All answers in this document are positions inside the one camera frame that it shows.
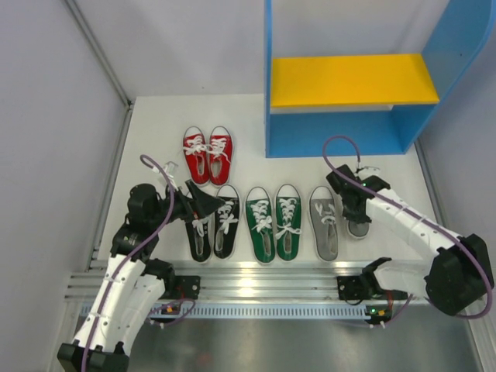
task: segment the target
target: green sneaker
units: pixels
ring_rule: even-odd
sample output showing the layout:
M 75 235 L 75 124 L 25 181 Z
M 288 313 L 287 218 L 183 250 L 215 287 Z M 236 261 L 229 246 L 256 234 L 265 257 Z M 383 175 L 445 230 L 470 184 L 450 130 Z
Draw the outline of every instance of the green sneaker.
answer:
M 246 197 L 246 220 L 255 257 L 262 264 L 268 264 L 276 256 L 276 250 L 272 236 L 272 207 L 264 189 L 252 188 Z
M 286 261 L 298 254 L 301 234 L 301 199 L 290 184 L 281 186 L 276 195 L 277 254 Z

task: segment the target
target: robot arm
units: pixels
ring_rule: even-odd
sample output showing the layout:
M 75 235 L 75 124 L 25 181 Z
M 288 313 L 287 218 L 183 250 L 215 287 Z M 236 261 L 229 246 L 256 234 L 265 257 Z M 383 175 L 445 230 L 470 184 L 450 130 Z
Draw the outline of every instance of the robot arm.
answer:
M 174 187 L 169 222 L 203 219 L 224 205 L 223 200 L 200 191 L 192 181 L 186 181 L 186 185 L 191 198 Z M 173 266 L 150 260 L 158 235 L 134 253 L 163 223 L 171 206 L 166 195 L 162 199 L 151 184 L 140 184 L 131 190 L 129 213 L 112 241 L 108 268 L 90 314 L 72 343 L 62 344 L 57 354 L 66 372 L 81 370 L 85 348 L 88 348 L 85 361 L 88 372 L 126 371 L 134 339 L 151 307 L 159 298 L 174 298 L 178 278 Z
M 460 234 L 441 228 L 426 217 L 417 219 L 413 215 L 421 214 L 404 202 L 388 183 L 376 175 L 361 180 L 360 172 L 355 175 L 346 165 L 338 170 L 397 205 L 366 193 L 336 172 L 332 172 L 327 176 L 327 180 L 342 197 L 343 216 L 357 223 L 383 223 L 422 258 L 419 262 L 401 263 L 383 257 L 365 267 L 359 280 L 359 291 L 363 296 L 361 299 L 374 298 L 385 291 L 398 290 L 428 298 L 440 311 L 456 315 L 482 297 L 487 292 L 482 277 L 448 236 L 456 239 L 472 253 L 487 275 L 491 287 L 494 287 L 487 247 L 479 236 L 473 234 L 464 238 Z

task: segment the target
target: gray sneaker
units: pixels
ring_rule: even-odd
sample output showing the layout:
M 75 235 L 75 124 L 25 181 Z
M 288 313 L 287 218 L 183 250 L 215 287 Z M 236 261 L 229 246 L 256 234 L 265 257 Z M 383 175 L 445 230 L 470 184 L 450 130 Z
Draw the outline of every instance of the gray sneaker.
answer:
M 355 239 L 363 239 L 369 233 L 370 224 L 368 222 L 365 223 L 355 223 L 348 221 L 346 225 L 348 233 Z
M 320 186 L 310 196 L 310 220 L 312 221 L 317 254 L 324 261 L 338 257 L 338 231 L 336 209 L 331 191 Z

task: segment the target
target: blue shelf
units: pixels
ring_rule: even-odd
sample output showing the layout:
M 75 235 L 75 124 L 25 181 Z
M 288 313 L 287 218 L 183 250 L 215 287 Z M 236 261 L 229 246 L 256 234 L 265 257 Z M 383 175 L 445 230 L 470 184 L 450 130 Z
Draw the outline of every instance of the blue shelf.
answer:
M 436 114 L 487 43 L 496 19 L 496 0 L 451 0 L 422 51 L 440 97 L 438 105 L 395 106 L 389 112 L 276 114 L 270 111 L 272 4 L 265 5 L 265 128 L 267 157 L 318 157 L 332 135 L 352 137 L 364 155 L 405 153 Z M 353 155 L 345 144 L 335 156 Z

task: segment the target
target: yellow shelf board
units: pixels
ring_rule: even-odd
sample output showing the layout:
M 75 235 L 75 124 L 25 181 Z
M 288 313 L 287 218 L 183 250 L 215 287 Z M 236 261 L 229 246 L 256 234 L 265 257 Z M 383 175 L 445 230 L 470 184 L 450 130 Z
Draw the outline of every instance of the yellow shelf board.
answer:
M 439 102 L 421 54 L 274 58 L 271 91 L 273 108 Z

